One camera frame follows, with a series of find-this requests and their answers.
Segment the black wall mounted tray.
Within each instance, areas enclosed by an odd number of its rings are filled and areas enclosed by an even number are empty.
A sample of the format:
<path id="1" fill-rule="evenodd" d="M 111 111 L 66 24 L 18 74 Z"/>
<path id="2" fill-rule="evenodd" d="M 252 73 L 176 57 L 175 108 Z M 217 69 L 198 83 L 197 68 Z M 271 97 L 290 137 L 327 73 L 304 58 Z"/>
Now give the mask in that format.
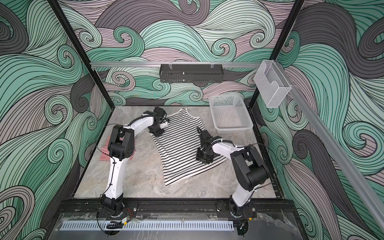
<path id="1" fill-rule="evenodd" d="M 220 83 L 224 69 L 222 65 L 161 65 L 159 75 L 163 83 Z"/>

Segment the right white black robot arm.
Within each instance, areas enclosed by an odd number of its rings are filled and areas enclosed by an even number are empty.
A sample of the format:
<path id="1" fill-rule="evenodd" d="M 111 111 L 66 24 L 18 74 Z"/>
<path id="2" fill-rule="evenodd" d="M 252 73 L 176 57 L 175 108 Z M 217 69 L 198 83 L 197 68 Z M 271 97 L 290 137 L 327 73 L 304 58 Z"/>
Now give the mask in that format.
<path id="1" fill-rule="evenodd" d="M 270 178 L 270 171 L 254 145 L 237 146 L 220 136 L 212 137 L 207 130 L 199 127 L 197 132 L 200 139 L 197 161 L 211 164 L 215 157 L 231 160 L 238 186 L 230 196 L 229 208 L 234 216 L 240 216 L 254 192 Z"/>

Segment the red white striped tank top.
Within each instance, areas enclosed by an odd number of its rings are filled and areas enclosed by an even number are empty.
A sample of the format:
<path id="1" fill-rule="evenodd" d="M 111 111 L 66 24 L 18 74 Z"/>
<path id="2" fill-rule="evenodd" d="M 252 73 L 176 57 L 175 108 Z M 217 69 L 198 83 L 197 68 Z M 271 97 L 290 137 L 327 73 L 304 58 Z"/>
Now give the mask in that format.
<path id="1" fill-rule="evenodd" d="M 111 136 L 107 137 L 106 142 L 104 143 L 104 145 L 100 149 L 101 156 L 99 157 L 99 161 L 109 161 L 110 160 L 110 156 L 109 156 L 110 152 L 108 150 L 108 144 L 109 144 L 110 138 L 111 138 Z M 133 154 L 128 158 L 129 161 L 134 158 L 135 153 L 136 153 L 136 149 L 134 149 Z"/>

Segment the black white striped tank top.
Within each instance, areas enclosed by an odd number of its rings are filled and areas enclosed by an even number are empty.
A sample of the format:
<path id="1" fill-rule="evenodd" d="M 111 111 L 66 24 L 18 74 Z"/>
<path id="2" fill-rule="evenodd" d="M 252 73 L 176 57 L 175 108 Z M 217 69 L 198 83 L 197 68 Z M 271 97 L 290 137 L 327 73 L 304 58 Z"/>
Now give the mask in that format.
<path id="1" fill-rule="evenodd" d="M 217 156 L 212 163 L 204 164 L 196 159 L 201 145 L 197 127 L 205 129 L 200 117 L 194 117 L 182 108 L 169 119 L 170 123 L 160 137 L 152 135 L 160 154 L 166 186 L 204 173 L 227 160 L 224 156 Z"/>

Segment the aluminium wall rail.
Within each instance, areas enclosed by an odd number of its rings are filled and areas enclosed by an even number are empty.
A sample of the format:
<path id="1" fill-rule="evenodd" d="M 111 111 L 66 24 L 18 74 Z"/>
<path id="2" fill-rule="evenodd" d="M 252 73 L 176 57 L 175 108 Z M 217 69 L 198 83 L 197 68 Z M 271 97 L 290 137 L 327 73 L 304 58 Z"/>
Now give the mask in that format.
<path id="1" fill-rule="evenodd" d="M 90 62 L 92 68 L 159 68 L 161 65 L 222 65 L 223 68 L 258 68 L 261 62 L 140 62 L 140 61 L 97 61 Z"/>

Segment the white plastic laundry basket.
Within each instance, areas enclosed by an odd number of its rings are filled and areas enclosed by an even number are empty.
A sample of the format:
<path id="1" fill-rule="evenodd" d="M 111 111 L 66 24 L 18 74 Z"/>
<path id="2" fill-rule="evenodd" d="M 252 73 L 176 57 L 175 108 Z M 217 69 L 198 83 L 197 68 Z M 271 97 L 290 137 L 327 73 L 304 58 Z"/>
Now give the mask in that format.
<path id="1" fill-rule="evenodd" d="M 238 94 L 211 96 L 209 106 L 218 133 L 247 131 L 254 126 L 244 100 Z"/>

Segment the clear plastic wall bin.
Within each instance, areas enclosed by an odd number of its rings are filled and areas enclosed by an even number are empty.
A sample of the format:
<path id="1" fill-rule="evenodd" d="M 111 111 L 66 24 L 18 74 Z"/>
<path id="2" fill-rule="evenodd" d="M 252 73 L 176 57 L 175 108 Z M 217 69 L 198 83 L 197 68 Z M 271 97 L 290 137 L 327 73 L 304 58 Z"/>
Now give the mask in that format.
<path id="1" fill-rule="evenodd" d="M 273 60 L 260 64 L 254 82 L 267 108 L 278 108 L 292 89 L 283 66 Z"/>

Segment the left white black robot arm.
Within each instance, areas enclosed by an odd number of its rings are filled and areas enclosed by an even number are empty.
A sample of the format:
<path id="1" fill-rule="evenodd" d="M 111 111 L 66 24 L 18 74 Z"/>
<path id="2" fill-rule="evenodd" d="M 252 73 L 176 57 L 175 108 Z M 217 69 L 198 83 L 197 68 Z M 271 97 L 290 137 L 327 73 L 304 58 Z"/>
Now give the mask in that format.
<path id="1" fill-rule="evenodd" d="M 156 137 L 165 132 L 168 124 L 167 113 L 160 107 L 146 111 L 127 125 L 115 125 L 112 129 L 108 151 L 110 157 L 110 173 L 108 186 L 101 196 L 101 204 L 112 216 L 123 211 L 123 178 L 128 160 L 134 155 L 136 136 L 149 130 Z"/>

